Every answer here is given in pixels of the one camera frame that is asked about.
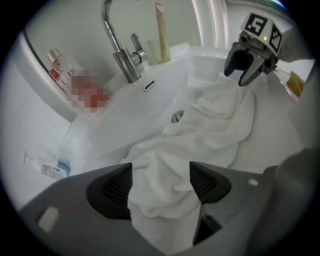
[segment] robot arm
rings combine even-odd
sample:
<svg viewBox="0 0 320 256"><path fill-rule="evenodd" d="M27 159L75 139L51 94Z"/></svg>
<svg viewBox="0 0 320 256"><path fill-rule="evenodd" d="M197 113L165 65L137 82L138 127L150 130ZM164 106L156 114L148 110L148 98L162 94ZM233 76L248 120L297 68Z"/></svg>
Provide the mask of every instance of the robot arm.
<svg viewBox="0 0 320 256"><path fill-rule="evenodd" d="M262 72L272 72L279 59L293 62L313 58L297 28L282 34L271 19L250 13L241 30L224 65L225 76L234 70L243 71L239 86L249 85Z"/></svg>

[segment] sink drain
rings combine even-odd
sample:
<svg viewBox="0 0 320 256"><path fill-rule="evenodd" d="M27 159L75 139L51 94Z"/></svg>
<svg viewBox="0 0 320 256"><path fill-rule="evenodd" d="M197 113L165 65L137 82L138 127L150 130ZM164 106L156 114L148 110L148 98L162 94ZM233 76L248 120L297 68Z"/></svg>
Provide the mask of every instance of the sink drain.
<svg viewBox="0 0 320 256"><path fill-rule="evenodd" d="M178 123L180 121L180 119L182 118L182 116L184 115L184 112L183 110L181 111L177 111L177 112L174 112L172 118L171 118L171 121L172 123Z"/></svg>

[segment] blurred object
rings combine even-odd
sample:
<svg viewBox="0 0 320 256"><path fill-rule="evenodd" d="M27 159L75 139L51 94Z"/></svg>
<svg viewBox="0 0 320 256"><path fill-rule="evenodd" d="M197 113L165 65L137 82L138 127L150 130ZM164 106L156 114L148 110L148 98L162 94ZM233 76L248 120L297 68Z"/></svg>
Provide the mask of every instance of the blurred object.
<svg viewBox="0 0 320 256"><path fill-rule="evenodd" d="M156 21L159 29L159 41L160 41L160 52L161 52L161 63L170 61L170 46L167 35L166 20L164 8L160 3L155 4Z"/></svg>
<svg viewBox="0 0 320 256"><path fill-rule="evenodd" d="M72 56L61 55L57 48L47 56L52 63L49 74L71 99L72 107L99 115L110 103L110 92L103 86L99 88L95 76L84 71Z"/></svg>
<svg viewBox="0 0 320 256"><path fill-rule="evenodd" d="M280 79L290 96L295 101L298 101L304 90L305 82L293 71L289 74L279 66L275 69L275 74Z"/></svg>

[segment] faucet handle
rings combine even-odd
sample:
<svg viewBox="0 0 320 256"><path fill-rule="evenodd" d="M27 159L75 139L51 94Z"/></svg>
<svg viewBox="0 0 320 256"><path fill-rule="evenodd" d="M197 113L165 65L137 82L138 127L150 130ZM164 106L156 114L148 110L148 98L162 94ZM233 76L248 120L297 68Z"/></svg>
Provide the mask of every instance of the faucet handle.
<svg viewBox="0 0 320 256"><path fill-rule="evenodd" d="M131 40L132 43L134 45L135 48L135 52L133 53L134 57L133 58L133 62L138 65L140 63L142 63L143 61L147 60L147 53L145 52L145 50L142 48L139 37L136 33L133 33L131 35Z"/></svg>
<svg viewBox="0 0 320 256"><path fill-rule="evenodd" d="M131 40L132 40L132 43L133 43L134 48L135 48L136 51L143 50L142 46L141 46L141 43L140 43L140 40L139 40L139 37L138 37L138 35L136 33L133 33L131 35Z"/></svg>

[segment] label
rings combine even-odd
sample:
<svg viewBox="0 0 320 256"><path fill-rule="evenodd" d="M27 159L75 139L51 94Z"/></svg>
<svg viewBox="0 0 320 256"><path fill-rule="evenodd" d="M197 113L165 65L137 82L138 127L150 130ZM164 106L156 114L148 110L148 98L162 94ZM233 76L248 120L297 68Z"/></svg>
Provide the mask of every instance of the label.
<svg viewBox="0 0 320 256"><path fill-rule="evenodd" d="M70 83L74 73L75 71L72 68L60 70L60 81L63 84L63 89L65 89L66 86Z"/></svg>
<svg viewBox="0 0 320 256"><path fill-rule="evenodd" d="M41 173L55 180L61 180L69 176L69 173L66 170L60 169L58 167L52 167L46 164L42 165Z"/></svg>

